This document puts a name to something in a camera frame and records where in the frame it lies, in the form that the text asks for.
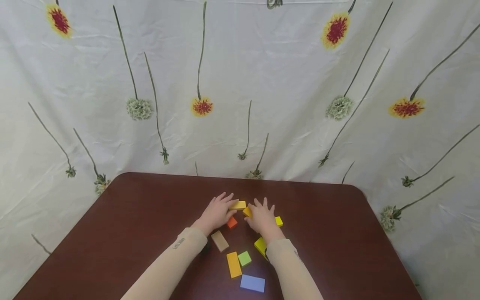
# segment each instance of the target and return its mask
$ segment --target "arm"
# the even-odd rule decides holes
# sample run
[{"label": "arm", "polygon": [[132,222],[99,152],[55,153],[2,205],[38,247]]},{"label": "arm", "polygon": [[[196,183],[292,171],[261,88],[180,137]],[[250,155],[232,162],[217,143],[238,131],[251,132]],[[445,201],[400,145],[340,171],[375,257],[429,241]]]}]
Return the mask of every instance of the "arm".
[{"label": "arm", "polygon": [[236,210],[233,194],[214,197],[202,216],[185,228],[171,244],[132,285],[121,300],[168,300],[192,260],[207,243],[207,236],[225,224]]},{"label": "arm", "polygon": [[249,204],[252,218],[245,218],[250,227],[260,233],[267,244],[266,255],[275,268],[285,300],[323,300],[317,285],[298,256],[297,249],[287,240],[275,222],[275,205],[268,209],[267,198],[261,205]]}]

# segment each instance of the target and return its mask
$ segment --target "left hand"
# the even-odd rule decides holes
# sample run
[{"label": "left hand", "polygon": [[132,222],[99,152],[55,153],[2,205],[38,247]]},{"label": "left hand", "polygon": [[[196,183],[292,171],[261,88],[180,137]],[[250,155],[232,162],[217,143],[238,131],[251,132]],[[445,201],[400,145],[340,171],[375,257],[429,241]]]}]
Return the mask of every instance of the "left hand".
[{"label": "left hand", "polygon": [[237,212],[235,209],[230,211],[228,209],[239,201],[238,199],[232,200],[233,193],[225,197],[226,194],[226,192],[223,192],[218,197],[214,197],[202,216],[191,227],[198,228],[208,237],[214,229],[226,224]]}]

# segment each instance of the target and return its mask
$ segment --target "floral backdrop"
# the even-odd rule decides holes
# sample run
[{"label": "floral backdrop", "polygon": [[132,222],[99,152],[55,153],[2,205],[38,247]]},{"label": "floral backdrop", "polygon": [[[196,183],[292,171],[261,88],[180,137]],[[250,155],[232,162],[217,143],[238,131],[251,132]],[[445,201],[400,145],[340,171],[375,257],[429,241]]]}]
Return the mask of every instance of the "floral backdrop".
[{"label": "floral backdrop", "polygon": [[478,1],[0,14],[2,299],[128,171],[355,185],[425,299],[480,298]]}]

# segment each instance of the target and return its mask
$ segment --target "rectangular block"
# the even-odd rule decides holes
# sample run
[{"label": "rectangular block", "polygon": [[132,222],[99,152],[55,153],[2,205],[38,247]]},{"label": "rectangular block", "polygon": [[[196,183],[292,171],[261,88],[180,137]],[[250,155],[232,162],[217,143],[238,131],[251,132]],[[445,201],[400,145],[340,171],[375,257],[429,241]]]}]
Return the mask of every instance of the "rectangular block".
[{"label": "rectangular block", "polygon": [[243,214],[244,214],[245,216],[252,217],[252,211],[250,210],[250,208],[249,208],[248,206],[247,206],[247,208],[245,208],[245,209],[243,210]]},{"label": "rectangular block", "polygon": [[265,254],[265,250],[267,249],[267,245],[265,244],[265,240],[263,238],[259,238],[255,243],[255,248],[264,256],[265,259],[267,259],[267,256]]},{"label": "rectangular block", "polygon": [[282,227],[282,226],[283,226],[282,218],[280,218],[279,216],[276,216],[276,217],[275,217],[275,221],[276,221],[276,225],[277,225],[278,227]]},{"label": "rectangular block", "polygon": [[242,275],[240,287],[263,293],[265,291],[265,279]]},{"label": "rectangular block", "polygon": [[228,248],[227,240],[223,237],[220,231],[217,231],[214,234],[212,234],[212,240],[220,252],[223,252],[223,250]]},{"label": "rectangular block", "polygon": [[230,217],[230,219],[229,219],[228,222],[227,222],[227,226],[228,226],[228,228],[230,228],[230,229],[234,228],[237,224],[238,224],[238,223],[237,223],[237,220],[235,220],[235,218],[232,217],[232,216]]},{"label": "rectangular block", "polygon": [[227,254],[228,268],[230,269],[230,277],[235,278],[241,275],[239,258],[236,252]]},{"label": "rectangular block", "polygon": [[250,255],[248,254],[248,251],[245,251],[243,253],[239,254],[239,261],[242,267],[248,265],[249,263],[252,262],[252,259],[250,258]]},{"label": "rectangular block", "polygon": [[238,201],[230,209],[244,209],[245,207],[247,207],[247,203],[245,201]]}]

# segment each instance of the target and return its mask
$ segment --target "arm sleeve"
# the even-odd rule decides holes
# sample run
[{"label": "arm sleeve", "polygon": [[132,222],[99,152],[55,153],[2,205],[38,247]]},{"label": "arm sleeve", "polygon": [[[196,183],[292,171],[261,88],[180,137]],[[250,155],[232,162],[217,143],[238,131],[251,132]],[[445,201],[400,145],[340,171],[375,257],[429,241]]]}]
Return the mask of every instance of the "arm sleeve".
[{"label": "arm sleeve", "polygon": [[276,270],[285,300],[323,300],[290,240],[271,242],[268,244],[266,254]]},{"label": "arm sleeve", "polygon": [[196,228],[185,228],[132,285],[121,300],[168,300],[195,256],[207,243]]}]

